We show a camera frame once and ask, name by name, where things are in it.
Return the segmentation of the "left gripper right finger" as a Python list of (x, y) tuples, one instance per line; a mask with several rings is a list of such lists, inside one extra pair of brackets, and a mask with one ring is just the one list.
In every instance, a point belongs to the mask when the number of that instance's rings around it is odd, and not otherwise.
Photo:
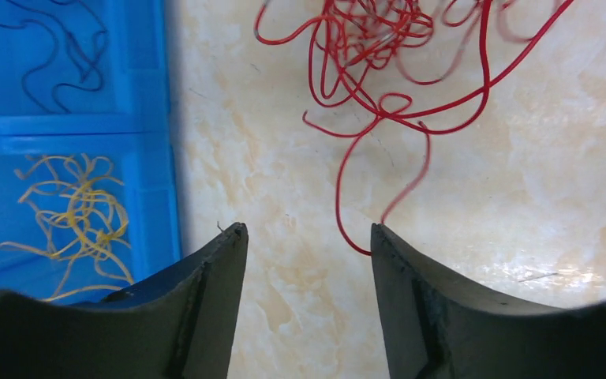
[(606, 302), (562, 309), (495, 291), (372, 226), (393, 378), (606, 378)]

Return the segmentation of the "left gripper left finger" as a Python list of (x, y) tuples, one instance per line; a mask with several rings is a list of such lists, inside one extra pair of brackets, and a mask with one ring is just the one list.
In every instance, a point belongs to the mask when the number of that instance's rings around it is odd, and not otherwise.
[(234, 223), (98, 302), (60, 306), (0, 289), (0, 378), (226, 377), (248, 243)]

